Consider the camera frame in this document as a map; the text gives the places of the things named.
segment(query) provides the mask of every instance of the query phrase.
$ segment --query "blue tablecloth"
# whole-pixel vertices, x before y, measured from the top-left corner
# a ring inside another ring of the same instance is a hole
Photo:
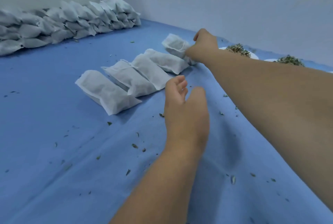
[[[164,91],[107,116],[74,82],[86,70],[132,61],[148,48],[163,52],[169,33],[188,41],[195,34],[143,21],[139,28],[0,58],[0,223],[107,224],[163,150]],[[219,39],[220,47],[230,44]],[[281,56],[255,53],[260,59]],[[223,97],[210,71],[198,64],[184,74],[189,86],[205,88],[211,121],[188,222],[333,223],[333,214]]]

